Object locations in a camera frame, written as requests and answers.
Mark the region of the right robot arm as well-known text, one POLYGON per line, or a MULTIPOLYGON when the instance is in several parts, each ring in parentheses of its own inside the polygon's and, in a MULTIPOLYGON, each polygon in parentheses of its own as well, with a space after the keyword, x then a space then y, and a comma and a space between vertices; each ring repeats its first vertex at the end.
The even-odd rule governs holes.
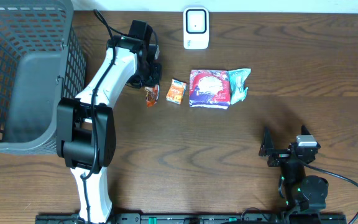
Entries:
POLYGON ((322 222, 319 212, 326 208, 328 181, 305 173, 320 147, 306 126, 301 127, 301 134, 286 149, 276 149, 269 129, 264 129, 259 156, 268 158, 269 167, 281 170, 278 191, 287 202, 279 217, 281 223, 322 222))

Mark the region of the red purple snack bag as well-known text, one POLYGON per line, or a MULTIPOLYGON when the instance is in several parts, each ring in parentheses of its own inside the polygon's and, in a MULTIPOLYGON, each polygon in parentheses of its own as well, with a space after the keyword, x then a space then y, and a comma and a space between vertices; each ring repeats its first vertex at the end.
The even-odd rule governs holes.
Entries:
POLYGON ((230 104, 230 83, 226 70, 192 70, 190 72, 190 107, 226 110, 230 104))

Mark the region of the small orange snack box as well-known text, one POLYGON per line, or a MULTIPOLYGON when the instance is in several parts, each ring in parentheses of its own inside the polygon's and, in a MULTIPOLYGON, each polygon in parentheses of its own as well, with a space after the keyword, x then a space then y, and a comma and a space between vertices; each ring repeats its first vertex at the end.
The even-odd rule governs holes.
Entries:
POLYGON ((179 80, 173 79, 171 86, 168 89, 166 100, 180 105, 183 101, 186 88, 187 88, 186 82, 181 82, 179 80))

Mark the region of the grey plastic mesh basket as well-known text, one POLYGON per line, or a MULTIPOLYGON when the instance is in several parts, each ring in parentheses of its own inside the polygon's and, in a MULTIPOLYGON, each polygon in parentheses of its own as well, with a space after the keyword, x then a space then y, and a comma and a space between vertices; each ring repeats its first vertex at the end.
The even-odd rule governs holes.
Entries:
POLYGON ((56 152, 57 105, 85 84, 70 0, 0 0, 0 152, 56 152))

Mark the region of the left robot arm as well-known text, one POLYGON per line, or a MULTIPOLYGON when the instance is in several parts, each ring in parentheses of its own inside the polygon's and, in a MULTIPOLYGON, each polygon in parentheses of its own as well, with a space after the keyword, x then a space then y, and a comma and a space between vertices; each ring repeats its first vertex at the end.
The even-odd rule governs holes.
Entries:
POLYGON ((57 155, 74 175, 80 196, 79 223, 107 223, 113 205, 107 168, 116 150, 113 109, 125 86, 136 89, 160 83, 158 44, 153 28, 134 20, 128 34, 111 35, 106 56, 88 86, 57 106, 57 155))

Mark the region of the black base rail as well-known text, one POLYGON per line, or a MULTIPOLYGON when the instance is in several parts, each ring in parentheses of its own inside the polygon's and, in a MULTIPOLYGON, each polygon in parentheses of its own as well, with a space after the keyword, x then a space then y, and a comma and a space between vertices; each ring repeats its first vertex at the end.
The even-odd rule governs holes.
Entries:
MULTIPOLYGON (((293 215, 292 223, 344 224, 344 215, 293 215)), ((275 214, 246 213, 244 215, 141 215, 120 213, 111 216, 108 223, 116 224, 216 224, 216 223, 284 223, 275 214)))

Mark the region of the teal white snack packet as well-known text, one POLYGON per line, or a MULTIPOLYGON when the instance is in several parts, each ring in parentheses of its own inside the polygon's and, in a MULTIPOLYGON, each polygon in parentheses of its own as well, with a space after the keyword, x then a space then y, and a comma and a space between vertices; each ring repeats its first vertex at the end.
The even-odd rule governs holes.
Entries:
POLYGON ((231 87, 231 104, 244 101, 247 97, 248 88, 245 87, 246 79, 250 75, 250 68, 240 68, 228 71, 231 87))

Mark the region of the white barcode scanner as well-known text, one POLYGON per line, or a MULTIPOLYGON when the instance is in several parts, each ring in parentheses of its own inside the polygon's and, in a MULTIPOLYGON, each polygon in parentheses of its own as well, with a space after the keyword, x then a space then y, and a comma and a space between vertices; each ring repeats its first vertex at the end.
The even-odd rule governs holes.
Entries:
POLYGON ((203 50, 209 45, 209 11, 204 7, 188 7, 183 11, 183 46, 187 50, 203 50))

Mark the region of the orange brown snack bar wrapper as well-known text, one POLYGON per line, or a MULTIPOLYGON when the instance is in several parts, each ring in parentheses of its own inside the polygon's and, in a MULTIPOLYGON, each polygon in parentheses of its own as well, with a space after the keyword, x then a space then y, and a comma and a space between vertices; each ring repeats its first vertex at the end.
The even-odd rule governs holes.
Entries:
POLYGON ((155 85, 154 87, 145 87, 144 90, 145 90, 146 106, 150 108, 151 106, 155 105, 158 101, 160 86, 155 85))

